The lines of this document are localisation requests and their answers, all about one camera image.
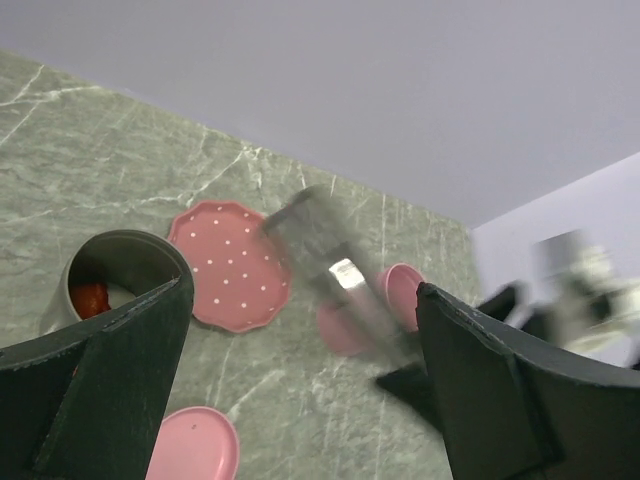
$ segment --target gray wall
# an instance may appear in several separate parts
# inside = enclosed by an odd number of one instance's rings
[[[474,229],[484,293],[521,279],[531,287],[532,300],[547,299],[534,246],[574,229],[610,251],[619,275],[639,277],[639,186],[636,154]]]
[[[637,0],[0,0],[0,48],[477,226],[640,150],[638,18]]]

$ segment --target pink mug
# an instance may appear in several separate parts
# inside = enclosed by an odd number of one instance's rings
[[[378,275],[378,286],[387,302],[393,306],[408,330],[416,331],[416,290],[424,278],[406,263],[396,263]],[[345,357],[357,355],[368,349],[368,342],[360,332],[351,330],[349,323],[331,305],[321,305],[316,313],[318,331],[334,353]]]

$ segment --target pink plate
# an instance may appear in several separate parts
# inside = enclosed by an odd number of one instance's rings
[[[257,241],[263,217],[235,202],[205,200],[177,216],[169,241],[193,270],[193,315],[240,333],[267,325],[289,300],[291,274]]]
[[[424,278],[406,263],[396,263],[378,275],[379,288],[409,331],[416,331],[416,290]],[[341,317],[330,305],[320,305],[316,312],[318,332],[331,351],[350,357],[369,350],[371,345],[358,331],[349,328],[349,319]]]
[[[146,480],[233,480],[240,444],[227,417],[190,407],[162,422]]]

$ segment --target gray pot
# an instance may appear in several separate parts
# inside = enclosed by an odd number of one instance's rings
[[[140,230],[100,233],[87,240],[65,265],[40,319],[40,335],[82,321],[71,303],[70,286],[103,282],[137,297],[180,276],[193,284],[186,260],[165,239]]]

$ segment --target marble countertop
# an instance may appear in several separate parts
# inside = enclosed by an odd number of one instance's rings
[[[165,236],[206,198],[271,213],[311,184],[346,206],[381,270],[407,262],[479,299],[468,232],[453,220],[6,52],[0,64],[0,347],[36,336],[89,236]],[[233,335],[194,320],[167,411],[225,412],[241,441],[238,480],[451,478],[439,436],[371,388],[378,367],[327,350],[315,308],[294,283],[265,328]]]

